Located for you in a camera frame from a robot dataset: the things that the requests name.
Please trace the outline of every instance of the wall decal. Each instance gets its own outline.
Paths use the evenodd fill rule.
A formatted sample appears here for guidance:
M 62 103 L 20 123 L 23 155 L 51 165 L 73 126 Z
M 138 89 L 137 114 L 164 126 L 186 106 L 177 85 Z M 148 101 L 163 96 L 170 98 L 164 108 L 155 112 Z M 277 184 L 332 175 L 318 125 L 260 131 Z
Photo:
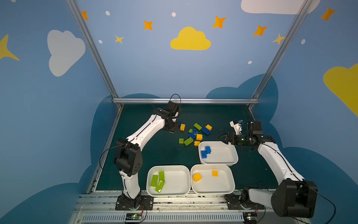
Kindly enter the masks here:
M 257 31 L 254 33 L 253 36 L 256 36 L 256 35 L 260 35 L 262 36 L 263 35 L 263 32 L 265 31 L 267 27 L 261 27 L 260 25 L 257 27 Z
M 48 62 L 54 76 L 62 76 L 84 54 L 86 46 L 82 39 L 76 38 L 70 31 L 51 30 L 47 35 L 47 46 L 51 57 Z
M 144 29 L 152 30 L 152 23 L 153 22 L 147 22 L 147 21 L 144 20 Z
M 279 45 L 281 43 L 281 40 L 283 40 L 285 37 L 281 37 L 281 35 L 279 34 L 279 36 L 277 37 L 276 40 L 272 41 L 272 42 L 277 42 Z
M 335 11 L 331 10 L 331 8 L 328 7 L 327 11 L 323 14 L 323 16 L 321 16 L 320 19 L 325 19 L 326 22 L 327 22 L 327 20 L 329 19 L 329 17 L 330 17 L 333 13 L 335 13 Z
M 304 0 L 242 0 L 241 9 L 247 13 L 297 14 Z M 312 12 L 320 0 L 313 0 L 308 13 Z
M 178 37 L 170 42 L 170 46 L 176 50 L 206 50 L 211 46 L 211 42 L 203 32 L 196 31 L 193 27 L 185 27 Z
M 226 18 L 220 19 L 219 17 L 216 16 L 216 21 L 215 21 L 215 24 L 213 25 L 213 28 L 220 27 L 222 29 L 223 28 L 223 22 L 225 20 L 226 20 Z
M 8 39 L 9 35 L 5 35 L 4 38 L 0 40 L 0 60 L 3 57 L 9 57 L 19 61 L 20 59 L 18 59 L 15 55 L 13 55 L 13 53 L 8 50 Z
M 116 39 L 116 41 L 115 41 L 115 42 L 121 42 L 121 44 L 123 44 L 123 43 L 122 43 L 122 39 L 123 39 L 123 37 L 119 38 L 119 37 L 117 37 L 117 35 L 116 35 L 116 38 L 117 38 L 117 39 Z
M 82 16 L 85 20 L 89 20 L 88 17 L 87 17 L 87 11 L 83 11 L 82 12 Z
M 324 74 L 323 81 L 358 116 L 358 64 L 351 68 L 331 68 Z

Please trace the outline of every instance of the yellow star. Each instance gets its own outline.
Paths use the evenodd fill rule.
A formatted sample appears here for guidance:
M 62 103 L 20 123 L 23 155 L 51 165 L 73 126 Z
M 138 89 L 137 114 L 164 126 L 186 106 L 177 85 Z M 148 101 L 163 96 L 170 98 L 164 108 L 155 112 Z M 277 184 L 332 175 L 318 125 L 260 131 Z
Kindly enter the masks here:
M 19 61 L 19 59 L 15 55 L 13 55 L 7 48 L 8 38 L 9 35 L 5 35 L 5 37 L 0 40 L 0 59 L 2 59 L 3 57 L 9 57 Z
M 279 43 L 279 45 L 280 45 L 281 40 L 283 40 L 284 38 L 285 38 L 285 37 L 281 37 L 281 35 L 279 34 L 279 36 L 277 37 L 277 39 L 274 40 L 274 41 L 272 41 L 272 42 L 277 42 L 277 43 Z
M 331 10 L 331 8 L 330 8 L 330 7 L 328 7 L 328 9 L 327 9 L 326 13 L 325 13 L 325 14 L 323 14 L 323 16 L 321 16 L 321 18 L 320 18 L 320 19 L 325 19 L 325 20 L 326 20 L 326 22 L 327 22 L 327 20 L 329 19 L 329 17 L 330 17 L 333 13 L 335 13 L 335 11 Z
M 226 18 L 220 19 L 219 17 L 216 17 L 216 21 L 215 21 L 215 24 L 213 25 L 213 28 L 220 27 L 222 29 L 224 20 L 226 20 Z
M 147 21 L 144 20 L 144 24 L 145 24 L 144 29 L 152 30 L 152 23 L 153 22 L 147 22 Z
M 253 36 L 256 36 L 256 35 L 260 35 L 262 36 L 263 35 L 263 32 L 265 31 L 267 27 L 261 27 L 260 25 L 257 27 L 257 31 L 256 33 L 253 34 Z
M 118 42 L 118 41 L 119 41 L 119 42 L 121 42 L 121 44 L 123 44 L 123 43 L 122 43 L 122 39 L 123 39 L 123 37 L 119 38 L 119 37 L 117 37 L 117 35 L 116 35 L 116 38 L 117 38 L 117 39 L 116 39 L 116 41 L 115 41 L 115 42 Z

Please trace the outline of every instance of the dark green table surface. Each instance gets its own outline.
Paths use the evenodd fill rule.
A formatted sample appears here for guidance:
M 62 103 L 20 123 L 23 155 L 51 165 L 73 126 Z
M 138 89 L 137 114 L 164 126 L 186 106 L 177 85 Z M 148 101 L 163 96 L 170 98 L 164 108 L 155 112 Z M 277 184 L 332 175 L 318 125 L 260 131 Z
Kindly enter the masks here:
M 155 105 L 164 108 L 165 104 Z M 183 104 L 182 113 L 178 120 L 185 124 L 185 131 L 177 131 L 172 134 L 159 130 L 145 145 L 142 151 L 143 166 L 139 171 L 139 186 L 146 189 L 147 173 L 150 168 L 158 165 L 185 165 L 190 170 L 195 164 L 200 164 L 198 147 L 194 143 L 189 146 L 179 144 L 179 138 L 188 138 L 188 131 L 198 123 L 202 127 L 209 124 L 213 127 L 209 135 L 203 134 L 203 141 L 216 141 L 218 136 L 225 132 L 234 132 L 229 122 L 234 119 L 244 120 L 244 124 L 251 120 L 246 105 L 207 105 L 207 104 Z M 117 129 L 111 147 L 116 146 L 118 138 L 127 136 L 138 130 L 152 114 L 151 105 L 125 105 L 119 118 Z M 244 125 L 243 134 L 247 133 Z M 236 189 L 250 186 L 256 187 L 258 181 L 263 181 L 268 188 L 276 188 L 277 181 L 268 164 L 257 151 L 251 151 L 251 147 L 236 147 L 239 161 L 231 166 Z M 98 181 L 96 190 L 123 190 L 121 176 L 118 175 L 113 164 L 114 149 L 110 149 L 103 172 Z

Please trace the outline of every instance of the black mounting plate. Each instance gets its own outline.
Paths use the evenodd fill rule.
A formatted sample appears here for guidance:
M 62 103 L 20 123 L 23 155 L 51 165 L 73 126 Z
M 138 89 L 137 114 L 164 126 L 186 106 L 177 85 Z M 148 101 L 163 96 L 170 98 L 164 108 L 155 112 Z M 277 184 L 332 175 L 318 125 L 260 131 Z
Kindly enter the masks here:
M 150 195 L 141 195 L 141 197 L 140 197 L 140 201 L 144 203 L 145 209 L 147 209 L 147 210 L 153 210 L 153 199 L 154 199 L 154 197 L 152 197 Z M 143 205 L 140 204 L 139 208 L 137 210 L 141 211 L 142 209 L 143 209 Z M 115 210 L 128 211 L 131 209 L 129 207 L 127 207 L 126 204 L 121 202 L 120 196 L 119 196 L 117 198 Z

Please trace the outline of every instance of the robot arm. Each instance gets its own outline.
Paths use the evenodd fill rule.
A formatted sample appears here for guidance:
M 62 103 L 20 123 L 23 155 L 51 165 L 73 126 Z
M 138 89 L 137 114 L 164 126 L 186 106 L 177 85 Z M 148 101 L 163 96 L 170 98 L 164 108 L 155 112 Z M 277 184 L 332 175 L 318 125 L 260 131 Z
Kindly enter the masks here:
M 169 101 L 165 109 L 156 108 L 148 121 L 135 133 L 126 139 L 119 138 L 114 156 L 116 165 L 123 182 L 123 201 L 129 208 L 137 208 L 140 204 L 141 191 L 138 184 L 138 172 L 143 165 L 142 150 L 145 144 L 160 129 L 176 132 L 179 123 L 176 118 L 179 106 Z
M 253 146 L 265 159 L 274 173 L 279 187 L 275 192 L 245 188 L 241 201 L 245 204 L 258 203 L 272 208 L 278 216 L 311 218 L 314 214 L 317 186 L 306 181 L 279 150 L 276 141 L 264 135 L 259 121 L 248 123 L 248 135 L 229 133 L 219 140 L 235 146 Z

